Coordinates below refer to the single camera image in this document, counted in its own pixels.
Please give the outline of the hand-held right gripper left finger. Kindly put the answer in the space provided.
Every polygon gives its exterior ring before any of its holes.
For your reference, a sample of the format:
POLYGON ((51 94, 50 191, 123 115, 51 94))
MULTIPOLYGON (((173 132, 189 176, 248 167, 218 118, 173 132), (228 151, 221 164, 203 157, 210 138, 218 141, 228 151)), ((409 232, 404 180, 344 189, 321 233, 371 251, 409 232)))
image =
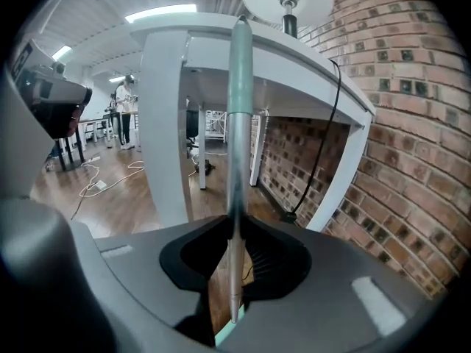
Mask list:
POLYGON ((95 241, 120 284, 164 324, 214 346, 209 281, 227 249, 221 215, 187 224, 95 241))

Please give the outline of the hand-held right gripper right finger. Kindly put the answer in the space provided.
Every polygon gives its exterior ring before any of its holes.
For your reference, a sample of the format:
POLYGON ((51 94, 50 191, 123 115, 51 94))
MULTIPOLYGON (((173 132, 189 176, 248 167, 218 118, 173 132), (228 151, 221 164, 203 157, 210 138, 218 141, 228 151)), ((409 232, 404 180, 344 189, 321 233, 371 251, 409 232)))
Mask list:
POLYGON ((246 218, 254 263, 223 352, 415 352, 442 305, 363 249, 246 218))

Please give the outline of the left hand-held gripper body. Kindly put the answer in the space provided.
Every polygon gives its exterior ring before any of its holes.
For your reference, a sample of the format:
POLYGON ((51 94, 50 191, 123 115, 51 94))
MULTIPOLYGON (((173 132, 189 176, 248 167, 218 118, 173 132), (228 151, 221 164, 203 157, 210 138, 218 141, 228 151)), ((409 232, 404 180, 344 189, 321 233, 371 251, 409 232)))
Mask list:
POLYGON ((91 100, 91 88, 65 78, 65 65, 25 44, 12 64, 11 76, 29 110, 53 139, 72 136, 91 100))

